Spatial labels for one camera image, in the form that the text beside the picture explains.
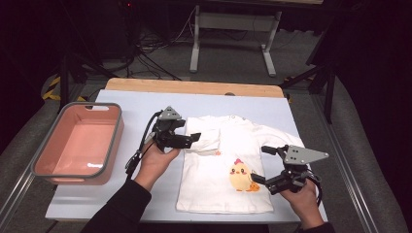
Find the pink plastic tray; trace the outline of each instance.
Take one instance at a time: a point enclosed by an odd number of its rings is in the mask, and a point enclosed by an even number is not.
[[[117,104],[71,103],[39,147],[32,172],[56,184],[106,183],[123,128]]]

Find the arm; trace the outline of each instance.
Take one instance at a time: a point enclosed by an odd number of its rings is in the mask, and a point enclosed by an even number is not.
[[[147,144],[140,170],[133,181],[126,183],[102,209],[87,223],[82,232],[136,232],[143,212],[152,195],[150,191],[157,179],[180,150],[164,153],[156,144]]]
[[[334,232],[330,223],[325,223],[316,200],[316,186],[311,181],[297,193],[289,190],[281,192],[281,195],[291,203],[293,211],[302,222],[302,232]]]

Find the metal stand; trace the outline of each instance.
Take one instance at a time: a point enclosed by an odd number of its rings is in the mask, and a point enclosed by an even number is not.
[[[288,88],[296,83],[308,79],[309,77],[316,75],[315,79],[309,85],[308,90],[310,94],[319,94],[327,84],[326,99],[324,105],[324,114],[328,123],[332,123],[330,113],[332,107],[333,89],[335,81],[335,73],[333,71],[333,65],[328,64],[324,66],[316,66],[305,73],[296,76],[294,79],[284,82],[279,86],[282,89]]]
[[[200,28],[216,28],[216,29],[233,29],[233,30],[249,30],[249,31],[268,31],[269,37],[266,45],[261,45],[264,62],[266,64],[267,73],[270,77],[276,76],[275,67],[272,57],[270,56],[270,48],[279,25],[282,12],[276,12],[274,17],[254,17],[231,14],[215,14],[215,13],[200,13],[199,6],[196,6],[194,16],[194,42],[191,52],[191,61],[189,70],[192,73],[197,72],[197,64],[199,61],[199,29]]]

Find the white tabletop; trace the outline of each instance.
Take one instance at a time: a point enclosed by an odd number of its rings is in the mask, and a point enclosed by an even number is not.
[[[238,115],[250,121],[278,128],[299,137],[289,103],[285,98],[220,96],[201,94],[150,93],[135,91],[102,90],[96,102],[117,103],[122,109],[124,130],[112,177],[103,185],[60,185],[51,200],[47,218],[88,220],[124,183],[124,165],[138,149],[143,132],[151,116],[167,106],[172,106],[182,117]],[[176,130],[184,134],[185,128]],[[283,164],[279,156],[261,156],[266,178],[280,174]],[[183,152],[172,161],[168,170],[156,182],[152,201],[142,216],[142,221],[156,222],[243,222],[277,223],[299,221],[289,203],[280,194],[271,196],[273,213],[253,215],[192,214],[176,210],[183,170]],[[326,220],[324,206],[320,207]]]

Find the white metal frame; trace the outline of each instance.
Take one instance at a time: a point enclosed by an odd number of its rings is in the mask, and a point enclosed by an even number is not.
[[[278,28],[281,15],[282,12],[277,12],[274,17],[255,17],[233,14],[201,13],[200,7],[196,6],[194,16],[194,42],[193,49],[191,52],[189,70],[192,73],[197,72],[200,50],[200,28],[268,31],[269,37],[266,41],[266,44],[261,45],[261,51],[263,53],[264,62],[266,64],[269,76],[275,77],[276,71],[273,65],[272,57],[270,55],[270,48],[272,47],[273,39],[276,35],[276,30]]]

